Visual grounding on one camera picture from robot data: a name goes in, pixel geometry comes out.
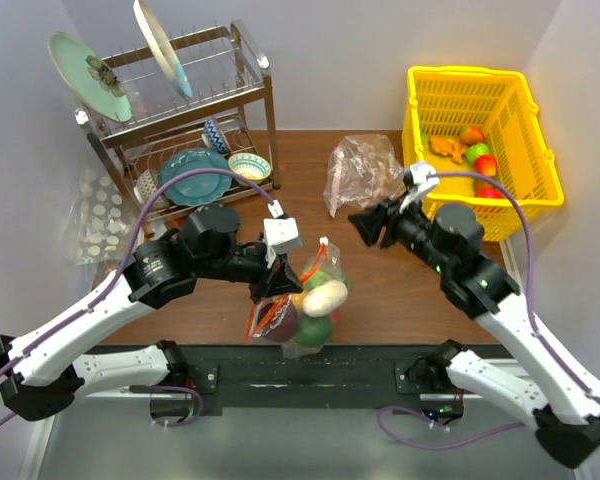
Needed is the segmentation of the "dark red toy fruit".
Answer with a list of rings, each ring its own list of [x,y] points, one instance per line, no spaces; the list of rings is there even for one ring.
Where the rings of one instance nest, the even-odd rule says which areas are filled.
[[[285,343],[295,335],[298,323],[298,312],[293,302],[286,299],[264,326],[256,325],[253,337],[274,343]]]

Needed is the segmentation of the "clear zip top bag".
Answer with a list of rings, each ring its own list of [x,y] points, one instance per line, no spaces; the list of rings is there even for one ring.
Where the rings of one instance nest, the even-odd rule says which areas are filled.
[[[264,326],[279,308],[279,305],[283,303],[286,299],[290,299],[293,302],[298,312],[299,322],[302,317],[309,317],[302,310],[302,302],[306,294],[309,292],[304,289],[304,283],[320,268],[344,272],[341,265],[341,255],[339,248],[335,244],[330,242],[329,239],[326,237],[322,237],[320,239],[320,247],[318,249],[316,257],[307,263],[304,272],[300,275],[300,280],[303,284],[303,291],[301,293],[296,294],[283,294],[274,296],[269,299],[263,299],[261,302],[255,304],[252,307],[247,318],[243,341],[247,344],[278,346],[281,348],[282,356],[287,359],[295,359],[318,354],[330,340],[330,337],[332,336],[337,325],[333,326],[333,331],[329,339],[323,345],[316,348],[308,348],[298,345],[293,340],[294,336],[285,343],[274,343],[264,339],[254,338],[253,332],[255,330],[256,325],[259,325],[259,327]]]

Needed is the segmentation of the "green toy vegetable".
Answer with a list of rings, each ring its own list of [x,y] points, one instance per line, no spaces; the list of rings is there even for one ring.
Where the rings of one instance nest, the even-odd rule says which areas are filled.
[[[320,268],[308,278],[304,283],[304,289],[310,291],[332,280],[342,282],[348,290],[351,289],[350,278],[344,272],[326,268]]]

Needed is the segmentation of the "white toy food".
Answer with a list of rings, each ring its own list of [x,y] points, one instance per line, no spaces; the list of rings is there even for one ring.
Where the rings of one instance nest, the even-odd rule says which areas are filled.
[[[302,310],[309,317],[323,317],[339,308],[347,298],[346,284],[339,280],[329,280],[306,294]]]

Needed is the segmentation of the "dark green toy lime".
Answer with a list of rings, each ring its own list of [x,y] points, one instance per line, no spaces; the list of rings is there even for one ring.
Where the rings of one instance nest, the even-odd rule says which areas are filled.
[[[329,317],[302,317],[293,340],[303,347],[316,348],[323,345],[333,331]]]

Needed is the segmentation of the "red toy tomato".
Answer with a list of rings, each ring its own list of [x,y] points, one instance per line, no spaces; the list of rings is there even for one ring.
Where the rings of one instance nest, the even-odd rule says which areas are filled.
[[[339,309],[336,309],[336,310],[332,311],[329,314],[329,319],[330,319],[331,324],[333,326],[338,325],[340,323],[341,319],[342,319],[341,311]]]

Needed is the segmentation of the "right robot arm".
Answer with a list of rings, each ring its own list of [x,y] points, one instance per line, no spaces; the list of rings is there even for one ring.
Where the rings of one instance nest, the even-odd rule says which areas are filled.
[[[402,244],[434,269],[446,299],[497,338],[529,378],[509,374],[448,340],[427,357],[425,379],[439,393],[454,386],[476,393],[533,431],[559,464],[576,469],[600,446],[600,380],[568,352],[527,296],[482,251],[484,229],[463,205],[428,219],[417,204],[383,201],[349,222],[368,246]]]

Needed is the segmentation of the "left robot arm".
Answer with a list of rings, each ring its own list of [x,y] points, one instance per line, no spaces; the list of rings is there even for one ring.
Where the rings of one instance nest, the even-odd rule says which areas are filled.
[[[297,222],[277,205],[271,210],[259,239],[240,244],[234,209],[201,207],[182,227],[139,245],[63,314],[26,335],[0,335],[4,406],[38,421],[79,398],[122,387],[185,392],[191,368],[173,341],[114,354],[91,350],[123,326],[192,294],[200,279],[246,284],[253,302],[300,292],[287,258],[302,243]]]

